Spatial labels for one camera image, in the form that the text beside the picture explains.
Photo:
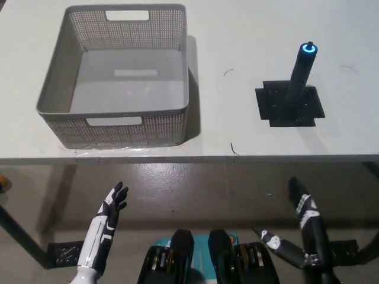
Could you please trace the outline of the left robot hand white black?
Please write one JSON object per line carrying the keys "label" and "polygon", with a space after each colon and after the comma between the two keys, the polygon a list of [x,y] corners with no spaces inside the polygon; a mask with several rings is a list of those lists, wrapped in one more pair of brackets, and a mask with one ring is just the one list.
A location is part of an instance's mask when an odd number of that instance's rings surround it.
{"label": "left robot hand white black", "polygon": [[103,200],[89,226],[79,256],[78,265],[104,273],[107,257],[115,234],[120,211],[127,206],[128,187],[118,182]]}

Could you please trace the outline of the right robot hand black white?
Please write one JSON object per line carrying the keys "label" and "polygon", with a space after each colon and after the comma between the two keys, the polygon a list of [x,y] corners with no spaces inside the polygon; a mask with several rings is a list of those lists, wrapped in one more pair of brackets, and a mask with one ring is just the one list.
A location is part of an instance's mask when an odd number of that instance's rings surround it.
{"label": "right robot hand black white", "polygon": [[294,176],[288,181],[288,194],[299,220],[303,247],[264,228],[254,227],[253,231],[271,252],[294,267],[331,269],[332,249],[324,220],[312,195]]}

